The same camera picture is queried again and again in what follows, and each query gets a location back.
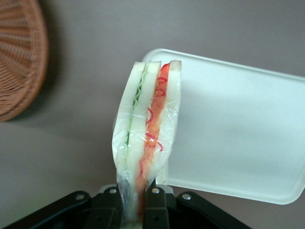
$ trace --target plastic container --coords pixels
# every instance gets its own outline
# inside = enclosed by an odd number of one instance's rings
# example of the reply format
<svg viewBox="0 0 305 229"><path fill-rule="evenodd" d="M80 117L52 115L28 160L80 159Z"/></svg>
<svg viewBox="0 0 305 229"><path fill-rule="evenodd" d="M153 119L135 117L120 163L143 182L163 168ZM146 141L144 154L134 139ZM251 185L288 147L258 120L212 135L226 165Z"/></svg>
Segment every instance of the plastic container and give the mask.
<svg viewBox="0 0 305 229"><path fill-rule="evenodd" d="M305 187L305 78L156 49L182 61L168 184L275 204Z"/></svg>

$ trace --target plastic wrap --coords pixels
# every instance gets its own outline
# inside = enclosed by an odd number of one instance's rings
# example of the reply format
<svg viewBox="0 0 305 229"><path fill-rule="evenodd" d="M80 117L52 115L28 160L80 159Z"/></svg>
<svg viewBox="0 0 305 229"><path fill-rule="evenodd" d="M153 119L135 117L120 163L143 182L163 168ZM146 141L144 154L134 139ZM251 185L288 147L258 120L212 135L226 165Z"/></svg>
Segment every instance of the plastic wrap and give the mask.
<svg viewBox="0 0 305 229"><path fill-rule="evenodd" d="M144 192L167 164L181 97L181 62L136 62L115 121L112 152L124 221L141 221Z"/></svg>

